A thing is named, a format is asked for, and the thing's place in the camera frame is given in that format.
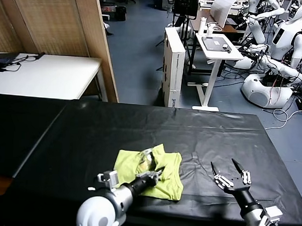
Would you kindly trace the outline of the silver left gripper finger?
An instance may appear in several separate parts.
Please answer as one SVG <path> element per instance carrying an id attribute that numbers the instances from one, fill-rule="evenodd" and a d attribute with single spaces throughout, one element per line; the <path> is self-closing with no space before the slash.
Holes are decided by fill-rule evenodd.
<path id="1" fill-rule="evenodd" d="M 155 171 L 146 171 L 146 172 L 141 172 L 139 174 L 136 174 L 136 178 L 150 178 L 150 179 L 154 179 L 156 176 L 156 172 Z"/>
<path id="2" fill-rule="evenodd" d="M 149 185 L 150 186 L 156 186 L 159 181 L 161 181 L 160 176 L 162 175 L 163 169 L 158 169 L 157 171 L 151 171 L 149 173 Z"/>

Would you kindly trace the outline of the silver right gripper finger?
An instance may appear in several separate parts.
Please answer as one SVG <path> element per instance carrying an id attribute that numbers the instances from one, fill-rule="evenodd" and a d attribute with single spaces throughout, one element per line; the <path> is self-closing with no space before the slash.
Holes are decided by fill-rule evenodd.
<path id="1" fill-rule="evenodd" d="M 234 186 L 232 181 L 230 181 L 220 173 L 220 171 L 217 169 L 217 167 L 214 165 L 213 162 L 211 162 L 211 167 L 212 167 L 214 181 L 219 188 L 225 190 L 225 189 L 231 189 Z"/>
<path id="2" fill-rule="evenodd" d="M 232 162 L 236 168 L 236 170 L 239 172 L 242 180 L 243 180 L 243 184 L 245 185 L 251 185 L 252 181 L 251 181 L 251 175 L 250 175 L 250 171 L 246 170 L 246 168 L 244 168 L 238 161 L 236 161 L 235 159 L 232 159 Z"/>

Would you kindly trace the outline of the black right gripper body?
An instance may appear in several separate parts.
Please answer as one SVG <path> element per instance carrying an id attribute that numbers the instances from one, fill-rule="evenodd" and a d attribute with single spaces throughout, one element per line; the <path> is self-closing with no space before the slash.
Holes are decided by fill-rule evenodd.
<path id="1" fill-rule="evenodd" d="M 243 184 L 243 180 L 241 177 L 232 178 L 229 180 L 233 182 L 234 186 L 226 190 L 224 189 L 224 192 L 227 194 L 231 194 L 236 199 L 236 202 L 240 207 L 241 215 L 249 214 L 254 210 L 262 212 L 262 205 L 260 205 L 250 193 L 250 185 Z"/>

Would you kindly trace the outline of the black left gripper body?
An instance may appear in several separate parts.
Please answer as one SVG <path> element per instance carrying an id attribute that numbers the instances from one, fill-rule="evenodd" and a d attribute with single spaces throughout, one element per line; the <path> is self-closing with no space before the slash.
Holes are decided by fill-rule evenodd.
<path id="1" fill-rule="evenodd" d="M 150 187 L 155 186 L 155 180 L 151 177 L 137 177 L 129 183 L 129 189 L 133 196 L 138 196 Z"/>

